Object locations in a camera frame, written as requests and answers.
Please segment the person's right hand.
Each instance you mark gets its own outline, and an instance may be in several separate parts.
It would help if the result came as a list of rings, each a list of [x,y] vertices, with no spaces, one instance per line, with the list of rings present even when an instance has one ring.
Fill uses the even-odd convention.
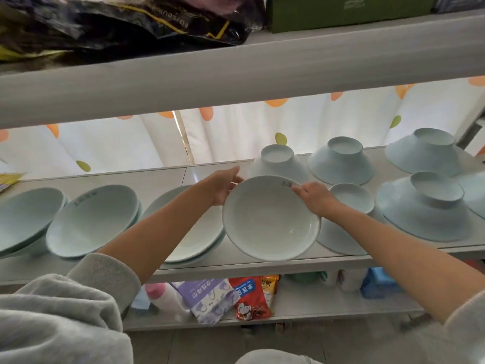
[[[314,183],[314,193],[310,198],[300,199],[313,214],[331,221],[334,220],[346,206],[324,184],[317,182],[309,183]]]

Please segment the blue plastic packet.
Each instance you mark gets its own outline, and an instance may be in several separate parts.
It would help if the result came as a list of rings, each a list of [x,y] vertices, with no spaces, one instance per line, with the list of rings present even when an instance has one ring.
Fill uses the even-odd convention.
[[[361,296],[368,300],[385,299],[403,289],[381,267],[369,268],[360,287]]]

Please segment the person's right forearm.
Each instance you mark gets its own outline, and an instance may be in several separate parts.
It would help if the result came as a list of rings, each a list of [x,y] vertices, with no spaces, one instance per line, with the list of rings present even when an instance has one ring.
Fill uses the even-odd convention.
[[[485,275],[478,270],[341,203],[324,210],[439,323],[472,303],[485,313]]]

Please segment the person's left forearm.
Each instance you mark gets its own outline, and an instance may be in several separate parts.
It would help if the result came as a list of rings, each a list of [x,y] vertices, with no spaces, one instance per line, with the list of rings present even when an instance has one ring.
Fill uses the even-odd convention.
[[[124,263],[141,284],[145,284],[214,204],[215,194],[210,181],[191,186],[106,244],[98,253]]]

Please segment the pale blue ceramic bowl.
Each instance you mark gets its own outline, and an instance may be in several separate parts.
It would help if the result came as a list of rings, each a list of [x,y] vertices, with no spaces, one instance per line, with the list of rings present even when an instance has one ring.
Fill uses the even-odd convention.
[[[321,218],[280,176],[244,180],[228,195],[222,210],[227,237],[244,254],[263,262],[283,262],[304,254],[316,242]]]

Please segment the white plastic container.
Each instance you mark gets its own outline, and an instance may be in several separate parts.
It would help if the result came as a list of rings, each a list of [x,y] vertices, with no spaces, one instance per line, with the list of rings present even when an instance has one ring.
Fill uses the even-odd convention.
[[[367,276],[368,268],[364,269],[340,269],[327,271],[326,283],[329,286],[337,286],[344,292],[358,291]]]

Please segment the green cardboard box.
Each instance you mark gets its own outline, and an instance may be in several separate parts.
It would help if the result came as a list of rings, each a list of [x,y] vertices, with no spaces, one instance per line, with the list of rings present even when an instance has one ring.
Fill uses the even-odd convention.
[[[266,0],[272,33],[360,25],[428,15],[436,0]]]

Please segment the orange snack packet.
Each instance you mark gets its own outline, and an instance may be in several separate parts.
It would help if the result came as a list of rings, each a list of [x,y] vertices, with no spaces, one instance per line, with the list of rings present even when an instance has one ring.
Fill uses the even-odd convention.
[[[262,290],[268,307],[272,306],[279,279],[279,275],[265,275],[260,277]]]

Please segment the red snack packet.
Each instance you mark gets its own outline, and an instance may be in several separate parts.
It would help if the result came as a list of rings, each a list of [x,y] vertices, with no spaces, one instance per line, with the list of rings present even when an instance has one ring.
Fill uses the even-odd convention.
[[[228,281],[239,294],[239,300],[234,305],[236,319],[251,321],[272,316],[260,276],[229,278]]]

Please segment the green round container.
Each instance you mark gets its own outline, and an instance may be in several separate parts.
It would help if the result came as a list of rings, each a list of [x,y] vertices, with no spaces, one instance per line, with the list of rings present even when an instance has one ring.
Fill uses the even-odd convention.
[[[300,285],[310,285],[317,281],[324,281],[328,275],[325,271],[285,274],[286,278]]]

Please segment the light blue packet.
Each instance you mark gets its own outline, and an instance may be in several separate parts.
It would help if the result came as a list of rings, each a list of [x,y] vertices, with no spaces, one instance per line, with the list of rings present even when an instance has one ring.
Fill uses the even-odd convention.
[[[130,307],[138,311],[148,311],[150,305],[151,301],[148,297],[146,286],[142,285],[140,291],[137,293]]]

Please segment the row of pale blue bowls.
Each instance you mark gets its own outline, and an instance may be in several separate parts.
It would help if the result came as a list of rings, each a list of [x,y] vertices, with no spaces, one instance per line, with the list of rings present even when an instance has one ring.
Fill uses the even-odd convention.
[[[384,149],[364,152],[375,168],[374,177],[359,188],[350,186],[349,180],[331,185],[341,202],[361,212],[370,209],[368,214],[380,222],[436,246],[485,244],[485,219],[466,206],[465,197],[457,199],[462,192],[454,180],[424,172],[404,176],[387,160]],[[45,187],[40,181],[20,184],[23,192],[0,197],[0,259],[46,252],[62,259],[81,259],[216,169],[216,165],[189,167],[177,187],[182,169],[61,178],[44,182]],[[269,174],[256,174],[251,162],[245,161],[240,164],[240,175],[249,179]],[[241,252],[227,237],[222,210],[223,206],[211,207],[166,262],[185,264],[210,251],[214,257],[209,261],[219,257],[230,263],[233,259],[259,261]],[[366,255],[339,226],[322,219],[316,242],[291,260],[321,258],[324,251]]]

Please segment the purple and white packet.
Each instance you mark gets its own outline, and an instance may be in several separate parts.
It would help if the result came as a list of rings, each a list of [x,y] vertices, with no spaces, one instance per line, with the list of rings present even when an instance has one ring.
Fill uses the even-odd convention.
[[[215,325],[240,299],[228,279],[172,282],[198,323]]]

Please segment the black plastic bag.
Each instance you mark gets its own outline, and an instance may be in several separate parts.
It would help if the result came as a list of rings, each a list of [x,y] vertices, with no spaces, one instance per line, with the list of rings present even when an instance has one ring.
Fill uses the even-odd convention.
[[[265,14],[264,0],[0,0],[0,64],[37,70],[235,47],[265,28]]]

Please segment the white curtain with coloured spots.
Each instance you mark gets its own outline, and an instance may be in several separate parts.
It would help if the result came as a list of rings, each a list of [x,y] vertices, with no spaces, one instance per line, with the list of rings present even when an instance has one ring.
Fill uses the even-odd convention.
[[[312,153],[347,136],[385,146],[418,128],[460,137],[485,107],[485,75],[136,116],[0,129],[0,174],[24,179]]]

